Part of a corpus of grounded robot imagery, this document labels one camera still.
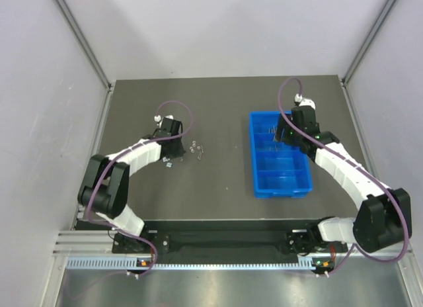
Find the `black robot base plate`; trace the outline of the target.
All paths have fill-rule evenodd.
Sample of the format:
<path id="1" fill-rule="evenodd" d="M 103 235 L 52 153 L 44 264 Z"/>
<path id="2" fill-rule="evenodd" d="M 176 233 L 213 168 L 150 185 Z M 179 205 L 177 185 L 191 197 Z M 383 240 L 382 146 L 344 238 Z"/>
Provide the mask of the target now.
<path id="1" fill-rule="evenodd" d="M 179 253 L 183 249 L 205 249 L 207 254 L 223 249 L 269 249 L 277 254 L 306 256 L 310 253 L 345 253 L 347 246 L 340 242 L 318 243 L 305 230 L 221 230 L 221 231 L 160 231 L 143 235 L 162 255 Z"/>

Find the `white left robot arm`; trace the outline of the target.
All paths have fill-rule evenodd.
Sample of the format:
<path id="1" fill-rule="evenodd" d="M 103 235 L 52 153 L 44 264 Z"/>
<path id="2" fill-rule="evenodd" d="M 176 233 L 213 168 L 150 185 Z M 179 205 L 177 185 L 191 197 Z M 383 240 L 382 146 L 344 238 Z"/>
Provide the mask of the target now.
<path id="1" fill-rule="evenodd" d="M 128 206 L 130 177 L 145 166 L 161 159 L 182 157 L 183 125 L 168 115 L 152 135 L 118 153 L 96 154 L 89 160 L 77 201 L 88 207 L 115 228 L 140 236 L 144 221 Z"/>

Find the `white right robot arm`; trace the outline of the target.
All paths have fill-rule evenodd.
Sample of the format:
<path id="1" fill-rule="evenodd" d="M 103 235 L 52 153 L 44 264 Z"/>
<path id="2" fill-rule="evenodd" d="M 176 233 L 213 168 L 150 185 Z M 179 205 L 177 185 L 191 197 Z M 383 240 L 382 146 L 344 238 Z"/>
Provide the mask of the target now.
<path id="1" fill-rule="evenodd" d="M 355 218 L 323 218 L 314 228 L 321 243 L 354 243 L 367 253 L 408 244 L 412 236 L 410 195 L 377 180 L 332 132 L 321 131 L 312 106 L 296 106 L 282 113 L 275 139 L 299 148 L 344 189 L 358 209 Z"/>

